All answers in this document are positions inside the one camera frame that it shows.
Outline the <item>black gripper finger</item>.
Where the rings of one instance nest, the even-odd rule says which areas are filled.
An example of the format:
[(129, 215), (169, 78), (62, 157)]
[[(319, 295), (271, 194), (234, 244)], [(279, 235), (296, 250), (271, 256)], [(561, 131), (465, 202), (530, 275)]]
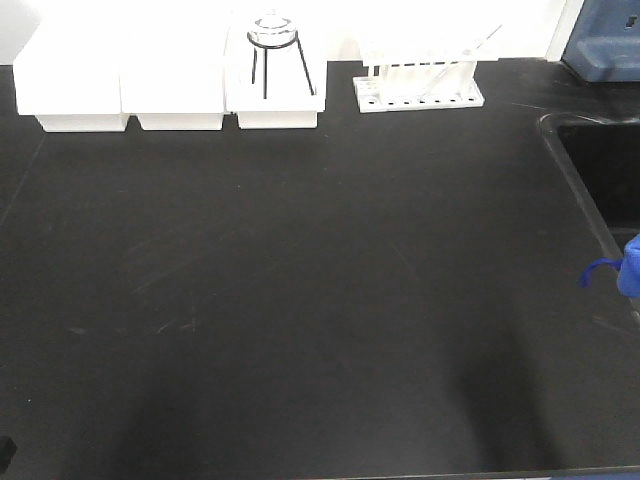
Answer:
[(10, 464), (16, 454), (16, 443), (9, 436), (0, 437), (0, 462)]

